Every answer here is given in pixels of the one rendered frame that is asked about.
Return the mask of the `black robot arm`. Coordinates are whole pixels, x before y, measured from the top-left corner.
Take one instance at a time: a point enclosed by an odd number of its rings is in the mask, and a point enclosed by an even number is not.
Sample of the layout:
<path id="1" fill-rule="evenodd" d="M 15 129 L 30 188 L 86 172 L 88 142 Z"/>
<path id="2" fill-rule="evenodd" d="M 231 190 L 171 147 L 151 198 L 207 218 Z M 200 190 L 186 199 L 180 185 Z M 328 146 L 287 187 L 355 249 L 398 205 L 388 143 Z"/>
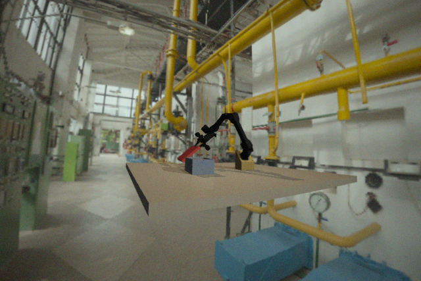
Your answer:
<path id="1" fill-rule="evenodd" d="M 214 132 L 218 131 L 219 126 L 223 123 L 225 119 L 230 120 L 230 122 L 235 126 L 240 138 L 241 138 L 241 146 L 243 149 L 243 152 L 240 155 L 241 159 L 248 160 L 248 157 L 253 152 L 253 145 L 249 139 L 247 139 L 247 136 L 245 135 L 245 132 L 243 131 L 243 128 L 241 127 L 241 124 L 239 122 L 239 115 L 237 113 L 224 113 L 221 115 L 221 117 L 216 121 L 215 124 L 213 124 L 210 128 L 207 125 L 204 125 L 201 130 L 208 134 L 210 138 L 213 136 L 216 137 L 216 134 Z"/>

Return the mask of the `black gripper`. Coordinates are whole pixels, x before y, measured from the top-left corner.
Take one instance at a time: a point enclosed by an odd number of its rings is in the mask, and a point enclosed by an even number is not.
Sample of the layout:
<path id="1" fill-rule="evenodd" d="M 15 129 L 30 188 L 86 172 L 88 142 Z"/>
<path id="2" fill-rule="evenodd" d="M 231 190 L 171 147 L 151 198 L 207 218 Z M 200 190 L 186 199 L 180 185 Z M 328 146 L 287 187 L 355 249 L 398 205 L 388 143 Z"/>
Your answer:
<path id="1" fill-rule="evenodd" d="M 201 138 L 201 135 L 200 135 L 200 133 L 199 132 L 197 132 L 197 133 L 195 133 L 195 135 L 196 135 L 196 137 L 198 137 L 198 139 L 197 139 L 197 143 L 195 144 L 195 146 L 200 142 L 200 141 L 202 141 L 202 143 L 203 144 L 201 144 L 199 147 L 205 147 L 205 149 L 207 150 L 207 151 L 209 151 L 211 148 L 208 146 L 208 145 L 206 145 L 206 143 L 211 139 L 210 138 L 210 136 L 208 135 L 208 134 L 206 134 L 205 136 L 203 136 L 202 138 Z M 194 146 L 194 147 L 195 147 Z"/>

